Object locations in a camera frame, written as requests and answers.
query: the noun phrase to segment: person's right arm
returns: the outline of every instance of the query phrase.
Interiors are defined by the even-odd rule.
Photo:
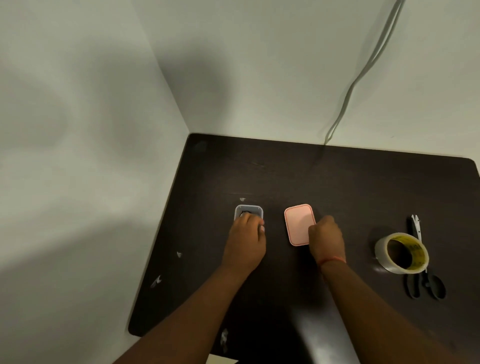
[[[330,288],[362,364],[462,363],[380,298],[345,260],[342,232],[325,216],[309,228],[310,251]]]

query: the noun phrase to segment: pink lid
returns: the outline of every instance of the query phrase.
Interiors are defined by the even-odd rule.
[[[312,207],[308,204],[292,206],[287,208],[284,214],[290,244],[308,244],[308,227],[315,225]]]

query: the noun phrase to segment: cable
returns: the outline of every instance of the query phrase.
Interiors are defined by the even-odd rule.
[[[370,68],[373,67],[373,65],[378,61],[378,59],[384,52],[385,47],[387,46],[388,41],[390,40],[390,37],[393,34],[393,30],[395,29],[395,25],[398,21],[398,18],[400,16],[400,12],[402,10],[404,3],[405,3],[405,0],[396,0],[395,4],[393,5],[392,11],[390,12],[390,15],[387,18],[384,29],[380,34],[380,38],[378,39],[377,45],[375,46],[375,49],[373,50],[372,55],[367,61],[367,64],[365,65],[365,67],[363,67],[363,69],[361,70],[360,74],[357,76],[357,78],[352,82],[352,84],[348,88],[347,95],[343,100],[342,109],[340,110],[340,113],[338,114],[338,117],[335,120],[335,122],[332,124],[330,129],[328,129],[327,135],[325,136],[324,145],[327,145],[327,143],[332,139],[333,134],[335,133],[336,127],[338,126],[338,124],[340,124],[343,118],[343,115],[347,110],[348,103],[350,102],[350,97],[352,96],[353,88],[362,79],[362,77],[370,70]]]

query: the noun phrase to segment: tape roll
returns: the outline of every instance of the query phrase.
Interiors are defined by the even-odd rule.
[[[412,264],[408,268],[400,267],[388,254],[387,245],[390,240],[402,243],[412,255]],[[429,262],[427,249],[421,241],[403,232],[390,234],[377,241],[375,244],[375,256],[382,267],[395,274],[417,274],[423,272]]]

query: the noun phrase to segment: scissors handle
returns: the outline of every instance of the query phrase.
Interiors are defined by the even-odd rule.
[[[420,298],[420,274],[404,274],[403,285],[407,295],[416,300]]]
[[[428,273],[428,271],[422,272],[422,275],[422,285],[427,289],[430,296],[436,300],[443,300],[447,296],[447,288],[442,280],[436,275]]]

